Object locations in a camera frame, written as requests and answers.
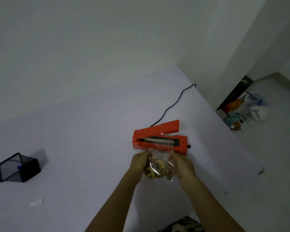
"hand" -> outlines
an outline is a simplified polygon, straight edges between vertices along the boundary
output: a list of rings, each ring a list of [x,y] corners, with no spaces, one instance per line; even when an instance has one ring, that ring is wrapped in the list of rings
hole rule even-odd
[[[142,173],[146,165],[147,157],[151,155],[151,151],[144,151],[137,153],[132,157],[130,168],[127,171],[131,177],[135,178],[137,183],[140,182],[142,178]]]
[[[178,178],[179,184],[185,190],[190,183],[197,179],[192,161],[173,151],[169,160],[174,163],[174,165],[169,164],[171,173]]]

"small paper scrap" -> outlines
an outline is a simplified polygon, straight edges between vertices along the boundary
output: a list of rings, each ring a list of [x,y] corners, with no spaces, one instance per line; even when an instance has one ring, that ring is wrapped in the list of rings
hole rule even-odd
[[[34,207],[34,206],[36,206],[36,205],[38,205],[40,203],[43,203],[43,199],[38,199],[38,200],[36,200],[34,202],[31,202],[29,206],[30,207]]]

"white table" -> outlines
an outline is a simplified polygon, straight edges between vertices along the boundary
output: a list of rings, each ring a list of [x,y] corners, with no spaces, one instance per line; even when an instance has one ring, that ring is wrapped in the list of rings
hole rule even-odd
[[[85,230],[139,152],[133,131],[157,121],[189,85],[174,66],[0,123],[0,162],[20,152],[43,165],[26,183],[0,183],[0,231]],[[197,174],[215,195],[258,174],[259,163],[195,88],[160,123],[176,119]],[[125,231],[157,231],[193,210],[177,179],[143,177]]]

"black power cord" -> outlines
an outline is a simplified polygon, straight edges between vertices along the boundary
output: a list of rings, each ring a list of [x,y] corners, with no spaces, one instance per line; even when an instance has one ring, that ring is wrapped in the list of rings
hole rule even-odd
[[[193,85],[190,85],[188,88],[186,88],[186,89],[189,89],[189,88],[191,88],[192,86],[194,86],[194,87],[196,87],[197,86],[197,84],[193,84]],[[181,98],[181,96],[182,96],[182,94],[183,94],[183,92],[186,90],[186,89],[184,89],[183,91],[182,91],[182,93],[181,93],[181,95],[179,96],[179,98],[178,98],[178,100]],[[170,106],[168,109],[166,109],[165,110],[165,112],[164,112],[164,114],[163,114],[163,116],[156,122],[156,123],[158,123],[159,121],[161,121],[162,120],[162,118],[164,117],[164,115],[165,115],[165,113],[166,113],[166,111],[167,110],[169,110],[172,106]]]

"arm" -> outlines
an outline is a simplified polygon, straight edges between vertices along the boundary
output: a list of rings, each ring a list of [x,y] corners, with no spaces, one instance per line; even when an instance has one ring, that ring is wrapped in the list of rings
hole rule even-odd
[[[192,161],[174,152],[171,155],[174,162],[174,166],[171,166],[171,172],[178,177],[179,184],[187,193],[204,230],[206,232],[244,232],[242,227],[197,178]]]
[[[123,231],[134,189],[142,178],[150,154],[151,152],[141,152],[133,156],[129,170],[85,232]]]

